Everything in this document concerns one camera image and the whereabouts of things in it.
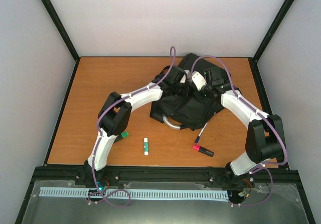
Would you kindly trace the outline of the black student backpack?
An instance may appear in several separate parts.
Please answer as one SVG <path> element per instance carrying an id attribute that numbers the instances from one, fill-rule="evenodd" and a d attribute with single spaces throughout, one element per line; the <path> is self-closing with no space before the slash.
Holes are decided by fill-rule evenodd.
<path id="1" fill-rule="evenodd" d="M 195 71 L 204 74 L 204 71 L 209 68 L 220 68 L 225 83 L 229 82 L 229 74 L 223 68 L 200 58 L 194 53 L 187 54 L 177 67 L 182 70 L 190 70 L 191 75 Z M 171 89 L 165 91 L 160 100 L 154 101 L 151 104 L 150 117 L 152 119 L 167 125 L 172 124 L 169 121 L 169 119 L 172 119 L 178 122 L 177 125 L 173 125 L 174 128 L 178 130 L 191 129 L 194 131 L 201 129 L 215 114 L 224 109 L 214 99 L 198 101 L 194 97 L 196 89 L 192 86 L 191 75 L 189 81 L 186 82 L 190 83 L 189 96 L 170 96 Z"/>

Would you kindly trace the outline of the blue capped white pen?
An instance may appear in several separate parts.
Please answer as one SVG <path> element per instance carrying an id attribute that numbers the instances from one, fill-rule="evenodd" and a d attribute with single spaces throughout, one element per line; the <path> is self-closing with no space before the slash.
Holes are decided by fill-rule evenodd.
<path id="1" fill-rule="evenodd" d="M 199 134 L 197 135 L 197 137 L 196 137 L 196 139 L 195 139 L 195 141 L 194 141 L 195 144 L 197 144 L 197 143 L 199 142 L 199 140 L 200 140 L 200 138 L 201 138 L 201 135 L 202 135 L 202 133 L 204 132 L 204 130 L 205 130 L 205 128 L 206 128 L 207 125 L 208 125 L 208 123 L 205 123 L 204 126 L 201 128 Z"/>

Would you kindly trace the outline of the pink highlighter marker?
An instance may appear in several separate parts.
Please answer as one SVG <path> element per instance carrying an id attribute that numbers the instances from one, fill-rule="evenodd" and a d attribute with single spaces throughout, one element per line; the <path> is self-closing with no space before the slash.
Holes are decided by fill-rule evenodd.
<path id="1" fill-rule="evenodd" d="M 199 146 L 197 144 L 193 144 L 193 149 L 198 151 L 198 152 L 200 152 L 200 153 L 202 153 L 202 154 L 205 154 L 207 156 L 210 156 L 210 157 L 214 156 L 214 152 L 212 152 L 212 151 L 210 151 L 210 150 L 208 150 L 208 149 L 206 149 L 204 147 L 201 147 L 201 146 Z"/>

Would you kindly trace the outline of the white green glue stick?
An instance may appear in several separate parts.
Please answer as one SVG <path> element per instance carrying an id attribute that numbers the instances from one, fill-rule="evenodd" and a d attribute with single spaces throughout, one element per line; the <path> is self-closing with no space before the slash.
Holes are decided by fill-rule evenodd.
<path id="1" fill-rule="evenodd" d="M 144 144 L 144 155 L 148 156 L 149 155 L 148 138 L 143 139 L 143 144 Z"/>

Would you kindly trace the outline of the green highlighter marker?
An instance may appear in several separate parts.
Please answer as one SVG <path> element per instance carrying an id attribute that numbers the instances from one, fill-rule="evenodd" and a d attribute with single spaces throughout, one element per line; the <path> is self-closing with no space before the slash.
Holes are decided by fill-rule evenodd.
<path id="1" fill-rule="evenodd" d="M 116 139 L 115 139 L 114 142 L 116 143 L 116 142 L 118 142 L 118 141 L 120 141 L 120 140 L 128 137 L 128 135 L 129 135 L 128 132 L 123 132 L 123 133 L 121 133 L 120 135 L 118 135 L 118 136 L 116 137 Z"/>

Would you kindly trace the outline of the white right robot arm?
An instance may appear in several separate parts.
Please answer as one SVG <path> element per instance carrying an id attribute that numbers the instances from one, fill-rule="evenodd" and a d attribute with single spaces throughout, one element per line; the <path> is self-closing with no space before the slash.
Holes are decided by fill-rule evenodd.
<path id="1" fill-rule="evenodd" d="M 283 123 L 279 116 L 269 115 L 248 101 L 232 81 L 225 83 L 220 68 L 209 68 L 204 74 L 193 72 L 191 82 L 204 96 L 210 96 L 233 113 L 246 127 L 245 151 L 225 167 L 225 181 L 239 184 L 246 174 L 252 174 L 279 156 L 286 157 Z"/>

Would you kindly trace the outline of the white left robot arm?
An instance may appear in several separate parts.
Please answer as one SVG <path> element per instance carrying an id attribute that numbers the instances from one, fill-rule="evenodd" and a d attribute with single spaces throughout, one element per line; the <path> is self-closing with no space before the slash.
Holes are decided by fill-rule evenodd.
<path id="1" fill-rule="evenodd" d="M 155 78 L 146 86 L 125 94 L 112 92 L 103 105 L 97 120 L 97 139 L 93 150 L 84 163 L 86 178 L 93 185 L 104 180 L 103 168 L 106 166 L 109 152 L 116 138 L 128 126 L 130 115 L 136 109 L 161 99 L 165 91 L 175 84 L 186 83 L 190 77 L 189 70 L 170 66 L 160 78 Z"/>

